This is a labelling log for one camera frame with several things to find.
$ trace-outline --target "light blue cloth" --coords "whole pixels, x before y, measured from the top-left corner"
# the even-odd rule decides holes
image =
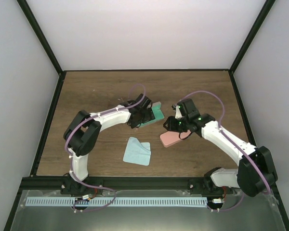
[[[135,137],[129,138],[123,157],[124,162],[148,166],[150,163],[150,157],[150,143],[140,143]]]

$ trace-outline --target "gray floor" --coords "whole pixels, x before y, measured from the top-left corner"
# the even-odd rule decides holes
[[[180,193],[122,191],[118,196],[182,196]],[[33,194],[56,196],[52,192],[35,191]],[[109,207],[98,212],[74,214],[70,207],[23,207],[25,197],[23,195],[22,206],[16,213],[13,231],[285,230],[276,202],[262,194],[254,198],[246,196],[239,207],[220,213],[211,213],[206,208]],[[228,195],[224,206],[232,206],[238,199],[239,196]]]

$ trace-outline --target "black cable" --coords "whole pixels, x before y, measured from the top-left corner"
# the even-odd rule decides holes
[[[186,140],[186,139],[187,139],[188,137],[190,137],[193,133],[192,133],[192,132],[189,133],[188,136],[186,136],[186,137],[183,138],[183,139],[181,138],[181,134],[182,134],[182,132],[179,133],[179,138],[180,138],[181,140]]]

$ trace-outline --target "pink object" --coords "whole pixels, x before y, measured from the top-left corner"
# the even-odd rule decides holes
[[[186,138],[191,132],[182,132],[181,133],[181,139]],[[163,134],[161,134],[159,136],[160,141],[162,142],[162,144],[164,145],[165,148],[168,148],[172,145],[174,145],[175,143],[178,143],[180,141],[182,141],[179,138],[179,133],[178,132],[174,132],[174,131],[167,131]]]

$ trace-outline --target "brown wood surface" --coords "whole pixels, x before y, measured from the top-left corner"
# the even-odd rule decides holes
[[[208,90],[225,104],[223,126],[243,140],[247,140],[242,117],[227,72],[145,71],[145,72],[68,72],[38,168],[38,175],[63,175],[69,171],[68,154],[64,151],[63,133],[79,110],[99,112],[127,100],[135,83],[146,87],[147,96],[162,103],[165,119],[174,115],[171,105],[196,90]],[[143,90],[136,88],[131,98]],[[219,118],[222,107],[210,95],[200,93],[192,97],[201,113]],[[165,176],[201,177],[214,167],[234,168],[235,163],[214,144],[196,134],[174,146],[165,148],[159,140],[165,121],[139,129],[126,124],[116,125],[100,133],[94,150],[89,154],[88,171],[91,176]],[[123,162],[129,137],[150,142],[149,166]]]

